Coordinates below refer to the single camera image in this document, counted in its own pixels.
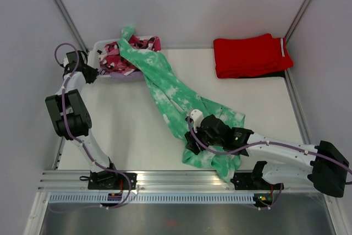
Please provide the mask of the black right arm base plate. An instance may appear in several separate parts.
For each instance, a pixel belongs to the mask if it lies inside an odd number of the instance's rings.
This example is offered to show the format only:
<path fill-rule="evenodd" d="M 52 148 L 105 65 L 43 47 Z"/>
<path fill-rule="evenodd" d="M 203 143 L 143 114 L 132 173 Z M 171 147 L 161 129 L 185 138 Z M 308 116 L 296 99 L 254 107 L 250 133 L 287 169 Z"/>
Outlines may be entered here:
<path fill-rule="evenodd" d="M 235 172 L 230 182 L 235 190 L 280 190 L 281 184 L 270 184 L 262 178 L 262 173 Z"/>

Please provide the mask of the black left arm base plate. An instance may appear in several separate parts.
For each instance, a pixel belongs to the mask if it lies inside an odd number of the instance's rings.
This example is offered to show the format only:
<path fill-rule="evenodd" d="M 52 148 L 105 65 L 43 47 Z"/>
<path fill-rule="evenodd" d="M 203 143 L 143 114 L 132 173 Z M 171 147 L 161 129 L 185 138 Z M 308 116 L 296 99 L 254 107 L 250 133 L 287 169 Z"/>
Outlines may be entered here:
<path fill-rule="evenodd" d="M 135 190 L 137 183 L 136 173 L 125 173 L 128 180 L 118 173 L 101 171 L 91 173 L 88 180 L 88 190 Z"/>

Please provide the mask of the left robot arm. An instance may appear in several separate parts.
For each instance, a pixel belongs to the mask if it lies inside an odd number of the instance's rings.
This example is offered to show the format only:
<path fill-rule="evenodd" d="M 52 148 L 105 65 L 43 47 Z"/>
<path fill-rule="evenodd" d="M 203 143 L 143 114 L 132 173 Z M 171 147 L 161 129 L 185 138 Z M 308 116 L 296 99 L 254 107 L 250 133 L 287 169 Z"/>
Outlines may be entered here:
<path fill-rule="evenodd" d="M 74 150 L 63 163 L 86 163 L 107 189 L 132 170 L 182 171 L 184 142 L 167 128 L 144 80 L 106 84 L 84 52 L 65 55 L 63 84 L 45 103 L 55 132 Z"/>

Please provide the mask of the green tie-dye trousers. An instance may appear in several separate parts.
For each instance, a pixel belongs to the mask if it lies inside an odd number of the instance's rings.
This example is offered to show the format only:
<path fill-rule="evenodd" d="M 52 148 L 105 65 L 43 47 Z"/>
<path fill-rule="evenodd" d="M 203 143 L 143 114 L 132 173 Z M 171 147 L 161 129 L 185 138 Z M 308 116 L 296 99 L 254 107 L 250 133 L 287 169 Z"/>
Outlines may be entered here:
<path fill-rule="evenodd" d="M 132 27 L 122 29 L 118 40 L 122 55 L 143 72 L 150 94 L 175 138 L 186 140 L 184 135 L 189 131 L 186 117 L 194 109 L 206 116 L 213 114 L 230 127 L 244 126 L 244 114 L 201 97 L 177 78 L 163 53 L 132 49 L 127 41 L 133 34 Z M 204 150 L 195 155 L 185 149 L 182 162 L 198 168 L 214 169 L 219 178 L 228 183 L 240 167 L 241 159 L 237 155 L 219 155 L 219 151 L 219 146 L 215 146 L 210 151 Z"/>

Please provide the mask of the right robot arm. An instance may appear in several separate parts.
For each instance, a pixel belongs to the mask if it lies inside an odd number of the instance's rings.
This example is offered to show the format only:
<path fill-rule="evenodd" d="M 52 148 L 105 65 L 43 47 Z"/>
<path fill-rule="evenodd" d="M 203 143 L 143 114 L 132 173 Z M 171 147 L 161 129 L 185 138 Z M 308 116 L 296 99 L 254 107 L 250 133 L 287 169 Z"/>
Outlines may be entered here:
<path fill-rule="evenodd" d="M 269 184 L 311 185 L 325 195 L 341 198 L 349 184 L 349 162 L 328 141 L 317 145 L 286 143 L 250 129 L 230 127 L 214 115 L 197 117 L 191 133 L 203 149 L 219 146 L 221 155 L 256 160 L 250 180 L 258 189 Z"/>

